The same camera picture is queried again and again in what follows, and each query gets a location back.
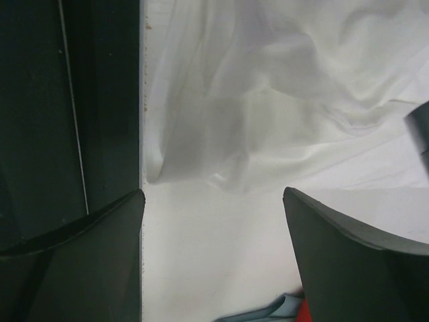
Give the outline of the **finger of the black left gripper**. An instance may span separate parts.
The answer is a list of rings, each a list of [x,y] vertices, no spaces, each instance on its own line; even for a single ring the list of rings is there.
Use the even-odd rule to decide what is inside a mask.
[[[420,163],[428,178],[428,154],[429,154],[429,102],[416,107],[405,117],[405,122],[416,147]]]

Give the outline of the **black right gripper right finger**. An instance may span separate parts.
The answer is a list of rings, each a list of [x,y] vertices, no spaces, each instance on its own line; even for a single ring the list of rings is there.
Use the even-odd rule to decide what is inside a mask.
[[[428,244],[286,188],[286,220],[313,321],[427,321]]]

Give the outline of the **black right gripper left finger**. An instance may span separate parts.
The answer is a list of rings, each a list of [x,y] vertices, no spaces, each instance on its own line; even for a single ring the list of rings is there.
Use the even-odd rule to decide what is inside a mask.
[[[135,190],[1,252],[2,321],[141,321],[141,223]]]

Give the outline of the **white t-shirt with flower print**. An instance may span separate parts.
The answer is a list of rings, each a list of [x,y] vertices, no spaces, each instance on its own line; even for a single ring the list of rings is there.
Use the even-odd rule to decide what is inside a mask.
[[[146,1],[143,171],[225,191],[426,188],[427,1]]]

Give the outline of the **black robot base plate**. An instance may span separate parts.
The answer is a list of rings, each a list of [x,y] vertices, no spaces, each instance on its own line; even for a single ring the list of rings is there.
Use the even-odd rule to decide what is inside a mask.
[[[139,186],[138,1],[1,2],[1,249]]]

